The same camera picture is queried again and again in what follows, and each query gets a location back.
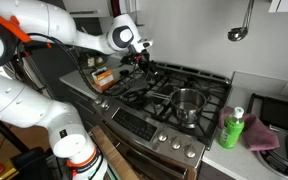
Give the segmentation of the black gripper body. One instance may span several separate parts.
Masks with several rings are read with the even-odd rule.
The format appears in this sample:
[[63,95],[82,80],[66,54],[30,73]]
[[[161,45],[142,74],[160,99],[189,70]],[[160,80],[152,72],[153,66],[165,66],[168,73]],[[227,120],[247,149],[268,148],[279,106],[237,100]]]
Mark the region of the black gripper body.
[[140,53],[125,55],[120,60],[120,63],[131,65],[133,71],[140,69],[147,76],[155,76],[157,74],[157,67],[154,62],[150,60],[150,54],[147,50],[143,50]]

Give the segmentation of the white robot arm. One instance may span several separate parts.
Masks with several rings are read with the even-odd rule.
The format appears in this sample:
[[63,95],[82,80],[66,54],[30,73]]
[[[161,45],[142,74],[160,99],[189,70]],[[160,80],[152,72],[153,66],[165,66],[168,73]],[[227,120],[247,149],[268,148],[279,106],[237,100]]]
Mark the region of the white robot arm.
[[3,72],[3,66],[19,54],[20,43],[32,40],[54,42],[63,50],[73,45],[104,54],[127,49],[142,53],[153,42],[140,36],[127,14],[115,17],[107,33],[94,36],[79,31],[72,16],[60,7],[40,0],[0,0],[0,121],[46,128],[53,153],[67,160],[73,180],[103,180],[107,160],[76,108],[49,99]]

